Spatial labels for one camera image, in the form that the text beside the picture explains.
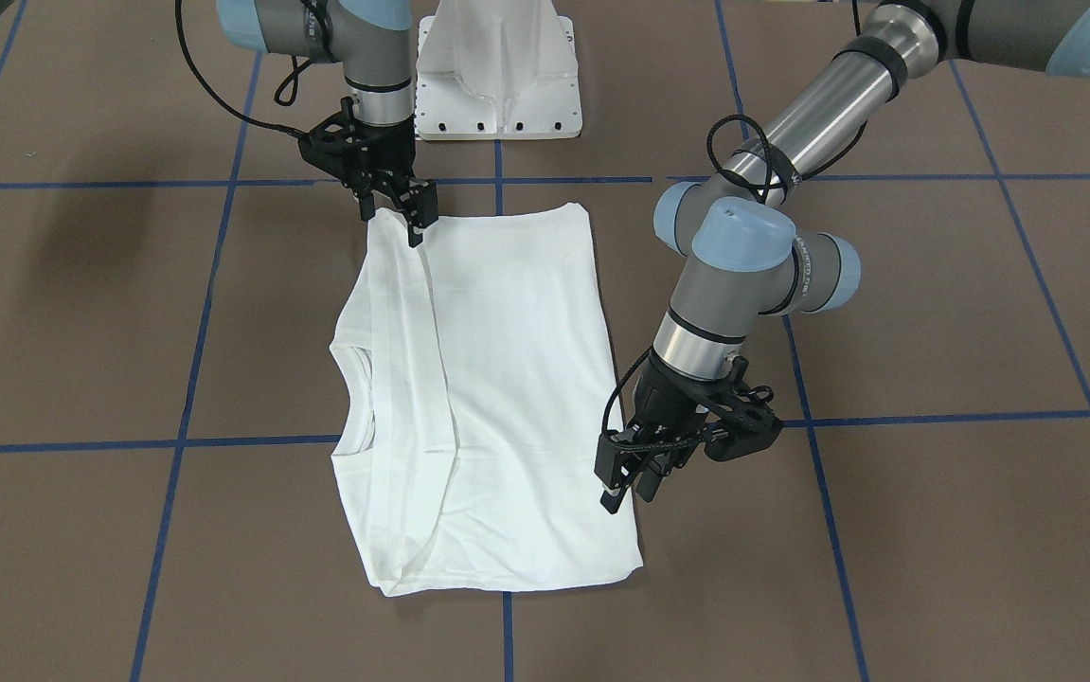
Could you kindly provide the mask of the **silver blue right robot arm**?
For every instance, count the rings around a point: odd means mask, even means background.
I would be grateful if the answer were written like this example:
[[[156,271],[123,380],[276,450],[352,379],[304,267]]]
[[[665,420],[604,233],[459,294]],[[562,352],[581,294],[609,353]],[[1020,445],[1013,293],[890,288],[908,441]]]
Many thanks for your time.
[[[308,131],[293,131],[299,154],[358,199],[360,219],[382,195],[402,214],[416,247],[439,217],[435,182],[420,180],[415,87],[405,1],[219,1],[217,17],[237,46],[344,69],[348,94],[338,111]]]

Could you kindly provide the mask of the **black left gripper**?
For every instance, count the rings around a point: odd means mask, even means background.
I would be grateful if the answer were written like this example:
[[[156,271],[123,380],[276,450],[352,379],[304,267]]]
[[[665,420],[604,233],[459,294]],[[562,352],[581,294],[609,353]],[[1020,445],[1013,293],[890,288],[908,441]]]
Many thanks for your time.
[[[720,379],[692,379],[666,366],[647,350],[616,383],[604,415],[640,368],[633,391],[634,414],[622,430],[602,428],[594,474],[602,485],[601,506],[617,514],[632,494],[652,501],[661,483],[683,468],[697,449],[714,461],[762,452],[782,435],[784,422],[770,406],[770,386],[744,383],[747,360],[736,355]]]

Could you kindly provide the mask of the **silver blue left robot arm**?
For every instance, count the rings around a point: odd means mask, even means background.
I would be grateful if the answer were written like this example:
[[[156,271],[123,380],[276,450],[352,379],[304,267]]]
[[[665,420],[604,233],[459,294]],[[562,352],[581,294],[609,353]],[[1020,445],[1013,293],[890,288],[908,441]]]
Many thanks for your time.
[[[707,180],[675,183],[654,208],[654,234],[685,268],[628,370],[633,415],[600,433],[602,508],[652,501],[697,450],[730,461],[775,443],[784,423],[770,387],[744,382],[744,341],[762,316],[841,307],[862,279],[851,244],[799,230],[782,206],[838,165],[909,82],[950,58],[1090,78],[1090,1],[882,1],[768,125],[738,115],[753,135],[726,159],[714,148],[720,125],[710,127]]]

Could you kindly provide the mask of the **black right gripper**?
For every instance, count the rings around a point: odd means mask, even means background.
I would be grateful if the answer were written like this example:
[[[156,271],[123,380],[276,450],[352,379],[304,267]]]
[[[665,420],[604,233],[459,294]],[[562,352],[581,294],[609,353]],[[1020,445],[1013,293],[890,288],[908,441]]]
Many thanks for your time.
[[[340,100],[340,111],[298,135],[308,165],[336,178],[358,199],[360,220],[374,220],[376,194],[405,219],[407,245],[416,249],[426,229],[439,220],[436,182],[416,176],[416,139],[411,120],[390,126],[360,120],[358,99]]]

